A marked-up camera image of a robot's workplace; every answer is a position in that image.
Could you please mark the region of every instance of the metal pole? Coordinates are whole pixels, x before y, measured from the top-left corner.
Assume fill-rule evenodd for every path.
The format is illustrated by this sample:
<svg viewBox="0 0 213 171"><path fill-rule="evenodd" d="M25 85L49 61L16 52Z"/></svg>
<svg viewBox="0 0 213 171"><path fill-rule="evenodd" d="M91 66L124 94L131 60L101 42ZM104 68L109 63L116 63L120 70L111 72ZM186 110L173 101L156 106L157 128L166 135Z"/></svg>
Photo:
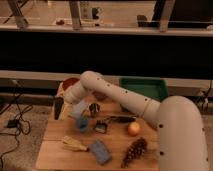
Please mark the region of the metal pole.
<svg viewBox="0 0 213 171"><path fill-rule="evenodd" d="M166 0L160 19L160 26L159 26L160 32L167 31L174 5L175 0Z"/></svg>
<svg viewBox="0 0 213 171"><path fill-rule="evenodd" d="M74 30L81 28L78 1L69 1L70 13L72 17L72 26Z"/></svg>
<svg viewBox="0 0 213 171"><path fill-rule="evenodd" d="M28 22L24 18L19 6L17 0L7 0L10 9L13 12L13 16L15 17L15 22L18 28L25 29L28 27Z"/></svg>

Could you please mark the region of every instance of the blue cup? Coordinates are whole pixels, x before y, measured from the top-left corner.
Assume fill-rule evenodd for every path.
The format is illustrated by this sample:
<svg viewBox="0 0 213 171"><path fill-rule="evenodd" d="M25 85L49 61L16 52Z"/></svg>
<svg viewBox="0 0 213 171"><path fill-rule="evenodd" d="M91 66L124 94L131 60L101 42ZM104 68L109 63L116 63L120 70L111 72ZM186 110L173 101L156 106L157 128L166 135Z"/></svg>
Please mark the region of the blue cup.
<svg viewBox="0 0 213 171"><path fill-rule="evenodd" d="M86 116L82 115L76 119L76 127L79 129L81 133L87 130L88 124L89 124L89 119Z"/></svg>

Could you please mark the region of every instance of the blue sponge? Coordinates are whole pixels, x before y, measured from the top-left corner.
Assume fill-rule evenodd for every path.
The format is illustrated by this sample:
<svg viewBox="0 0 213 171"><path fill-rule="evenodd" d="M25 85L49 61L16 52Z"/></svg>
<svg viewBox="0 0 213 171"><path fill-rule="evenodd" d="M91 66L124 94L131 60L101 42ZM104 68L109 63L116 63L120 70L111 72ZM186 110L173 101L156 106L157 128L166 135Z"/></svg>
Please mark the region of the blue sponge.
<svg viewBox="0 0 213 171"><path fill-rule="evenodd" d="M90 150L96 157L96 161L99 164L104 164L108 162L112 157L103 142L100 140L96 140L90 145Z"/></svg>

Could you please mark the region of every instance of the grape bunch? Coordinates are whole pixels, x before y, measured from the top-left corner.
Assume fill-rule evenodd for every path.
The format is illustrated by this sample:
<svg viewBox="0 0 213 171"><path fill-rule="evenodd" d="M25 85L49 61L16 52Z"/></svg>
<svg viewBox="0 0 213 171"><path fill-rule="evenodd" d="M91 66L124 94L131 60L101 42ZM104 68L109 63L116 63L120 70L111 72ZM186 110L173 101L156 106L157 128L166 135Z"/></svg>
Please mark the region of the grape bunch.
<svg viewBox="0 0 213 171"><path fill-rule="evenodd" d="M140 158L147 151L147 141L144 138L139 138L128 147L125 156L122 160L121 167L127 167L134 159Z"/></svg>

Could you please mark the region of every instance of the small object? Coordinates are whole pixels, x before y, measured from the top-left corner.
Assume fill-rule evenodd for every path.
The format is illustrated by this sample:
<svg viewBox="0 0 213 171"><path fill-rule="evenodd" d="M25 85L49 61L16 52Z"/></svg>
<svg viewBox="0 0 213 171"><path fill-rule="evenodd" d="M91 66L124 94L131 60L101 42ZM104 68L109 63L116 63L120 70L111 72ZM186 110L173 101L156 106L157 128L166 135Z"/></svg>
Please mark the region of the small object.
<svg viewBox="0 0 213 171"><path fill-rule="evenodd" d="M79 118L84 110L87 108L88 103L85 102L85 100L81 100L78 104L73 105L73 110L70 114L71 117L77 119Z"/></svg>
<svg viewBox="0 0 213 171"><path fill-rule="evenodd" d="M18 128L18 124L19 124L18 119L9 120L7 123L7 128Z"/></svg>
<svg viewBox="0 0 213 171"><path fill-rule="evenodd" d="M107 98L107 96L104 93L98 91L94 91L92 94L98 101L103 101L104 99Z"/></svg>
<svg viewBox="0 0 213 171"><path fill-rule="evenodd" d="M100 112L100 105L97 103L92 103L89 106L89 111L92 118L96 117L97 114Z"/></svg>
<svg viewBox="0 0 213 171"><path fill-rule="evenodd" d="M94 130L99 133L105 134L107 132L107 127L108 125L105 122L101 122L100 120L98 120L94 127Z"/></svg>
<svg viewBox="0 0 213 171"><path fill-rule="evenodd" d="M63 90L65 91L69 86L74 85L78 81L79 81L79 79L75 78L75 77L68 78L68 79L64 80L63 84L62 84Z"/></svg>
<svg viewBox="0 0 213 171"><path fill-rule="evenodd" d="M55 120L59 119L63 104L64 104L64 99L62 97L55 98L55 100L54 100L54 110L55 110L54 118L55 118Z"/></svg>
<svg viewBox="0 0 213 171"><path fill-rule="evenodd" d="M72 150L72 151L88 151L88 147L83 145L80 141L70 137L70 136L65 136L62 139L62 142L65 144L65 146Z"/></svg>
<svg viewBox="0 0 213 171"><path fill-rule="evenodd" d="M134 159L140 158L147 151L147 141L144 138L139 138L134 141L127 149L122 160L121 167L127 167Z"/></svg>
<svg viewBox="0 0 213 171"><path fill-rule="evenodd" d="M93 142L89 148L95 155L96 161L101 165L105 164L112 158L109 153L109 150L107 149L105 144L100 140L96 140L95 142Z"/></svg>
<svg viewBox="0 0 213 171"><path fill-rule="evenodd" d="M64 24L65 22L62 19L56 21L56 25L64 25Z"/></svg>
<svg viewBox="0 0 213 171"><path fill-rule="evenodd" d="M138 122L131 122L127 128L128 134L136 136L140 133L140 124Z"/></svg>
<svg viewBox="0 0 213 171"><path fill-rule="evenodd" d="M82 115L76 120L76 127L80 130L81 133L85 132L89 124L88 117Z"/></svg>

